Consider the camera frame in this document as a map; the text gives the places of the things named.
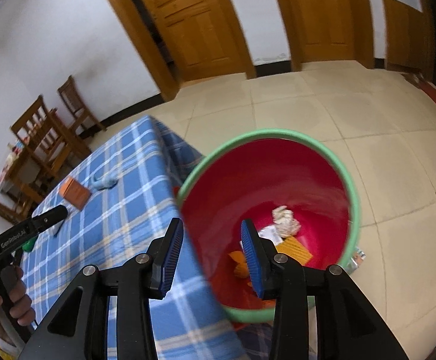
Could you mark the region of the person's left hand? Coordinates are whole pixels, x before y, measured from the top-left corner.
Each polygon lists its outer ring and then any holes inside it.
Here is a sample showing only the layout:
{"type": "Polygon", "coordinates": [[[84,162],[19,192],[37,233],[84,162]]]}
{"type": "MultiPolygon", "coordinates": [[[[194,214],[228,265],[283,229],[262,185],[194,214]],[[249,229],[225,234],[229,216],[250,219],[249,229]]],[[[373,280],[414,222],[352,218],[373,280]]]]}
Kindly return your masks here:
{"type": "Polygon", "coordinates": [[[0,288],[0,291],[3,290],[0,295],[0,341],[16,348],[23,345],[36,317],[22,277],[20,267],[6,268],[6,284],[0,288]]]}

